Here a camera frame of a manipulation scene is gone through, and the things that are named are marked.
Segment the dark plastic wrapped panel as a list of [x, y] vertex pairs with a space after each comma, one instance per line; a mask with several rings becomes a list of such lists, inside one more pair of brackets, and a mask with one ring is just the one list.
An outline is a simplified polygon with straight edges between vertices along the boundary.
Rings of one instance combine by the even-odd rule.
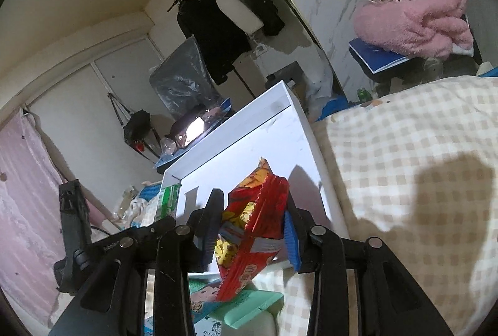
[[212, 106], [221, 100], [194, 37], [151, 72], [149, 83], [174, 120], [199, 104]]

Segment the white shallow cardboard box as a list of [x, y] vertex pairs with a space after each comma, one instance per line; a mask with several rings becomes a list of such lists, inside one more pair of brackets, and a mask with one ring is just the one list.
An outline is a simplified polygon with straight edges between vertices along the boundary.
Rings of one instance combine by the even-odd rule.
[[297, 97], [280, 82], [253, 100], [167, 168], [162, 184], [180, 184], [176, 222], [203, 208], [213, 189], [229, 193], [260, 159], [289, 182], [295, 205], [314, 221], [349, 235], [324, 157]]

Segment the white hanging garment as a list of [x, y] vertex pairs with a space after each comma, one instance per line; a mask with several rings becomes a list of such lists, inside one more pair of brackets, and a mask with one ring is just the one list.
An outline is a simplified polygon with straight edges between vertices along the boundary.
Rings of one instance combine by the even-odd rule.
[[216, 0], [218, 8], [238, 28], [253, 35], [263, 27], [261, 19], [243, 0]]

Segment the black bag on tripod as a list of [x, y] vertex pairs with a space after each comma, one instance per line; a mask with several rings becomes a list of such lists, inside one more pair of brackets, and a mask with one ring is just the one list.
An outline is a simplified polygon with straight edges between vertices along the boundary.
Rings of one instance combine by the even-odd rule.
[[122, 127], [124, 142], [145, 159], [156, 162], [160, 158], [160, 136], [151, 123], [150, 114], [143, 109], [133, 111], [112, 92], [107, 98]]

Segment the blue cartoon lollipop pack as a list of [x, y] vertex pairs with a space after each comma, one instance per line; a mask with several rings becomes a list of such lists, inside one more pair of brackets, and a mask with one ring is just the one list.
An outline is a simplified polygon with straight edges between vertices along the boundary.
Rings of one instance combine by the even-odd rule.
[[[154, 333], [154, 275], [150, 274], [147, 281], [145, 297], [144, 334]], [[220, 286], [220, 278], [207, 281], [206, 279], [189, 279], [192, 322], [197, 323], [221, 305], [216, 300]]]

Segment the smartphone with lit screen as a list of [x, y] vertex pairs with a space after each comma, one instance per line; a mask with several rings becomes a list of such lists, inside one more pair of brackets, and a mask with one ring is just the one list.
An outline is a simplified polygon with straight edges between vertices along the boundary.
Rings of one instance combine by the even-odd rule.
[[184, 127], [177, 129], [173, 135], [175, 143], [180, 148], [189, 146], [193, 141], [198, 139], [205, 131], [205, 122], [202, 117], [196, 117]]

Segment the pink curtain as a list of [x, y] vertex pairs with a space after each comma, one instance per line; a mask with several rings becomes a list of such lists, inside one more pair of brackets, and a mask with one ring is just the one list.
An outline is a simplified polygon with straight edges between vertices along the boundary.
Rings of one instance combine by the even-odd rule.
[[32, 113], [1, 124], [1, 288], [48, 328], [59, 297], [53, 265], [65, 257], [58, 190], [68, 180]]

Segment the white earbuds case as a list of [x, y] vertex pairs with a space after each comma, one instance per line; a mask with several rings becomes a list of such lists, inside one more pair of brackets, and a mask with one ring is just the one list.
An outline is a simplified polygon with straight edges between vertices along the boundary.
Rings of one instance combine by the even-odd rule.
[[220, 329], [221, 336], [276, 336], [277, 328], [274, 317], [268, 311], [261, 311], [256, 317], [233, 329], [223, 324]]

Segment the pink fleece blanket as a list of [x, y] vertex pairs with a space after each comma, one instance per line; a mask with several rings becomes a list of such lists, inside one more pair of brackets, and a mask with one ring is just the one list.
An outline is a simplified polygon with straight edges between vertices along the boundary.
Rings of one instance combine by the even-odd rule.
[[364, 4], [354, 14], [356, 35], [368, 44], [407, 57], [446, 60], [453, 48], [471, 50], [463, 19], [467, 0], [409, 0]]

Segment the blue book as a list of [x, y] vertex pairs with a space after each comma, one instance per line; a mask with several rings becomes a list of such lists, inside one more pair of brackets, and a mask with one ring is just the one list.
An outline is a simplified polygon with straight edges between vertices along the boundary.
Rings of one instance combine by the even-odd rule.
[[384, 72], [409, 61], [406, 56], [367, 44], [360, 38], [350, 41], [350, 52], [360, 59], [360, 63], [372, 74]]

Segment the black hanging coat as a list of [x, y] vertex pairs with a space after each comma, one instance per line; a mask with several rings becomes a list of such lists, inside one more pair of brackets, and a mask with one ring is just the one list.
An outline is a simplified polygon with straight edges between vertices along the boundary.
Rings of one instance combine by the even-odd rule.
[[219, 9], [216, 0], [181, 1], [176, 19], [185, 37], [197, 41], [216, 85], [225, 83], [235, 61], [251, 50], [246, 33]]

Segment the green wafer snack pack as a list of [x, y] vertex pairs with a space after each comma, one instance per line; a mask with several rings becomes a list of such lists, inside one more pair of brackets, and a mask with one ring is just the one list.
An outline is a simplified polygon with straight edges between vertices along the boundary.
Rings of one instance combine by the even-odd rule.
[[171, 186], [162, 187], [160, 189], [156, 213], [154, 216], [155, 221], [162, 220], [166, 217], [176, 217], [176, 208], [180, 189], [180, 184], [172, 184]]

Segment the mint green cream tube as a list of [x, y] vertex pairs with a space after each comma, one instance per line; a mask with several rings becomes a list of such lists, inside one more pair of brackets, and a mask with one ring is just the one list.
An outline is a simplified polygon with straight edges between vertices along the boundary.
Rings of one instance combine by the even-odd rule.
[[222, 302], [209, 317], [239, 329], [273, 306], [281, 307], [284, 295], [275, 291], [243, 290], [231, 301]]

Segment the black jacket on rack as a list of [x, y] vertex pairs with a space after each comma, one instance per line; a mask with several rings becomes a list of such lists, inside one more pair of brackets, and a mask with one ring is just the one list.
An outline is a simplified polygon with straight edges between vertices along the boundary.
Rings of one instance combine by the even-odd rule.
[[262, 32], [267, 37], [277, 36], [285, 27], [278, 15], [278, 8], [271, 0], [249, 0], [252, 11], [262, 21]]

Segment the red yellow snack bag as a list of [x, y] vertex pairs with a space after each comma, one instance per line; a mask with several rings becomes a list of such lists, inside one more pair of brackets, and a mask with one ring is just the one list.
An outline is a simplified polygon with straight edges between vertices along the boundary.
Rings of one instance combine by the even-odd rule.
[[217, 301], [237, 296], [283, 248], [288, 193], [287, 179], [260, 158], [228, 194], [214, 248], [220, 275]]

